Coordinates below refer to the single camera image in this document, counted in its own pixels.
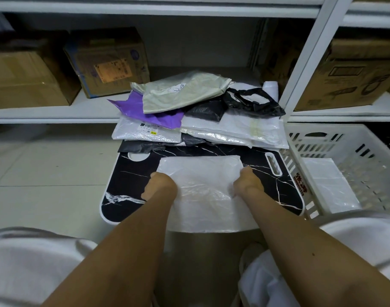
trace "white plastic crate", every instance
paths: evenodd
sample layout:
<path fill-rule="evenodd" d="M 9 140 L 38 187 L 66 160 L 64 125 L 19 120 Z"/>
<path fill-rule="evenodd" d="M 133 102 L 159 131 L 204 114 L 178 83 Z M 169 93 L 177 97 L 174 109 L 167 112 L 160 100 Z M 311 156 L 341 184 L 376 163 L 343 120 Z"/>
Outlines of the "white plastic crate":
<path fill-rule="evenodd" d="M 312 191 L 303 196 L 306 217 L 330 210 L 300 157 L 332 158 L 363 209 L 390 213 L 390 150 L 366 126 L 287 123 L 285 128 L 290 136 L 290 150 L 282 151 L 285 162 L 294 179 L 298 175 Z"/>

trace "yellow sticker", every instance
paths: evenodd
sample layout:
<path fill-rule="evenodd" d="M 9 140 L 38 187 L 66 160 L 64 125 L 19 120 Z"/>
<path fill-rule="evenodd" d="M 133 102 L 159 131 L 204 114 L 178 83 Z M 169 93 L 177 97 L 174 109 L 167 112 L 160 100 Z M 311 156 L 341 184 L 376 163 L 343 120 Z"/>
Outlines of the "yellow sticker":
<path fill-rule="evenodd" d="M 126 58 L 94 65 L 103 83 L 109 83 L 123 78 L 132 77 L 131 68 Z"/>

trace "forearm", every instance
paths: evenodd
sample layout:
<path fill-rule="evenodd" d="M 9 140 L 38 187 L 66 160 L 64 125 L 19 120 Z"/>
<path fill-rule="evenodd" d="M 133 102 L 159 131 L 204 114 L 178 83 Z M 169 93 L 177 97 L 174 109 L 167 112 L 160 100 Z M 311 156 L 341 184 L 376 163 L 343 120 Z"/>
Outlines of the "forearm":
<path fill-rule="evenodd" d="M 390 281 L 339 241 L 282 208 L 263 191 L 244 196 L 282 275 L 304 306 L 372 306 L 377 293 L 390 306 Z M 353 291 L 367 292 L 349 297 Z"/>
<path fill-rule="evenodd" d="M 174 197 L 160 190 L 117 225 L 43 306 L 149 307 Z"/>

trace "tile floor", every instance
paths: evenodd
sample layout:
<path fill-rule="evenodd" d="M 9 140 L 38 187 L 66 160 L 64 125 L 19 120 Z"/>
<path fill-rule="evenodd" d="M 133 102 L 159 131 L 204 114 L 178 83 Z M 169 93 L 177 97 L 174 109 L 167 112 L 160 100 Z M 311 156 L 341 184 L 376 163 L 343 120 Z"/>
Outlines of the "tile floor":
<path fill-rule="evenodd" d="M 119 141 L 114 124 L 3 126 L 0 228 L 36 227 L 99 243 L 111 230 L 99 204 Z M 238 263 L 258 230 L 233 234 L 167 233 L 155 293 L 161 307 L 228 307 Z"/>

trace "purple plastic bag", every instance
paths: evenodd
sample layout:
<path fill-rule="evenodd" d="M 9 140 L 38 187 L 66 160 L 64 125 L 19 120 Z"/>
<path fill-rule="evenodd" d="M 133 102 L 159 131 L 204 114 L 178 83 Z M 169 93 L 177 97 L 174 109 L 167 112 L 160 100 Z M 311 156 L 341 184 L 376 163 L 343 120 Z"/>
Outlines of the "purple plastic bag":
<path fill-rule="evenodd" d="M 121 113 L 131 118 L 139 119 L 143 122 L 150 122 L 168 129 L 181 127 L 183 112 L 180 109 L 156 114 L 144 114 L 143 96 L 138 92 L 131 91 L 126 101 L 107 100 L 114 104 Z"/>

